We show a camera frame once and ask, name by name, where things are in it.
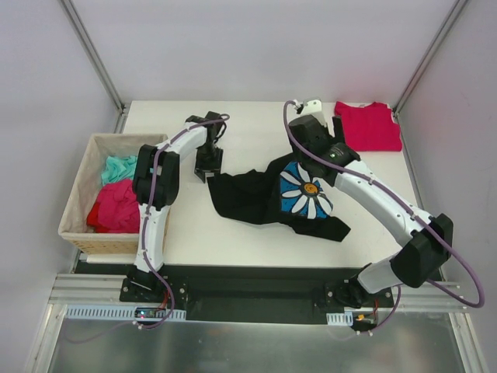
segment white flower petal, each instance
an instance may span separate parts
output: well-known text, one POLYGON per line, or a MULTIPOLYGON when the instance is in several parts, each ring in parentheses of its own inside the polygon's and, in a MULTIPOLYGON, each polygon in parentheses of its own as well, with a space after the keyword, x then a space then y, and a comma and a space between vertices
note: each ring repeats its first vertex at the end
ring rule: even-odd
POLYGON ((298 197, 302 194, 302 190, 297 189, 297 190, 288 190, 287 192, 281 194, 281 197, 285 198, 292 198, 292 197, 298 197))
POLYGON ((296 213, 296 212, 302 210, 302 208, 307 203, 308 199, 309 199, 308 196, 302 195, 302 197, 300 197, 298 199, 297 203, 292 207, 292 212, 296 213))
POLYGON ((297 169, 298 169, 298 174, 301 176, 301 179, 306 183, 310 183, 311 178, 309 177, 308 172, 302 168, 300 163, 297 163, 297 169))
POLYGON ((309 198, 308 219, 316 219, 316 205, 314 198, 309 198))
POLYGON ((330 215, 332 213, 332 210, 333 210, 332 205, 325 198, 323 198, 321 196, 318 196, 318 201, 319 201, 319 205, 321 206, 321 208, 323 209, 325 214, 330 215))
POLYGON ((288 183, 292 183, 293 185, 301 185, 301 182, 295 179, 292 175, 290 175, 288 172, 283 171, 280 174, 288 183))

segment white table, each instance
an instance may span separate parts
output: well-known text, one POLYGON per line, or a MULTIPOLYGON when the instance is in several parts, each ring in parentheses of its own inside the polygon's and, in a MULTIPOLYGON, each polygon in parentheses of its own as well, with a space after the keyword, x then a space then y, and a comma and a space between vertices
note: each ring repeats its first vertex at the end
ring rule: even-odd
MULTIPOLYGON (((331 118, 334 104, 324 105, 331 118)), ((133 101, 124 133, 173 136, 192 114, 229 113, 222 172, 264 171, 270 161, 291 151, 283 128, 283 103, 133 101)), ((294 117, 290 110, 290 119, 294 117)), ((363 160, 387 185, 415 203, 402 152, 364 152, 363 160)), ((209 189, 194 174, 195 155, 181 165, 180 189, 172 206, 165 240, 165 263, 271 267, 361 267, 400 247, 389 232, 357 202, 325 186, 335 216, 352 229, 343 242, 297 235, 281 224, 250 225, 222 218, 209 189)), ((89 256, 89 262, 132 262, 133 256, 89 256)))

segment gray floor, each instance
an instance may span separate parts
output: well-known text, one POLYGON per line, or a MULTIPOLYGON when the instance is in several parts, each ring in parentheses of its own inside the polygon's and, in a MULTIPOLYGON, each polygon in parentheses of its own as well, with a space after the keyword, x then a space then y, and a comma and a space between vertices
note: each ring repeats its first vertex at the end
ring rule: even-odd
POLYGON ((50 372, 464 372, 446 315, 396 314, 372 337, 347 327, 167 322, 152 331, 65 320, 50 372))

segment folded pink shirt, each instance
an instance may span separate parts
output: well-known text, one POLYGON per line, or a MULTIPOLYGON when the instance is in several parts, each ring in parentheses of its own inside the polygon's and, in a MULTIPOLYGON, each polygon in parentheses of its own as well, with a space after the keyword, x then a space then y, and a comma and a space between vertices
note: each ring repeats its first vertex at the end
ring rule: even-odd
POLYGON ((335 115, 342 118, 346 143, 357 152, 402 150, 401 129, 391 119, 391 109, 384 103, 354 107, 337 102, 335 115))
POLYGON ((96 198, 100 204, 98 222, 107 227, 109 233, 140 231, 140 212, 132 184, 131 179, 106 184, 96 198))

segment teal cloth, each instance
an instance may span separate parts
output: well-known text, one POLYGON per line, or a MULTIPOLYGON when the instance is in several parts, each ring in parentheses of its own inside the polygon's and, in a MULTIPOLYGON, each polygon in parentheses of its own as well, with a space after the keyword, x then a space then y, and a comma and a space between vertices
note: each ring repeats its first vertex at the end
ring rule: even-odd
POLYGON ((117 183, 124 179, 133 179, 137 168, 137 157, 107 157, 106 169, 102 173, 102 185, 117 183))

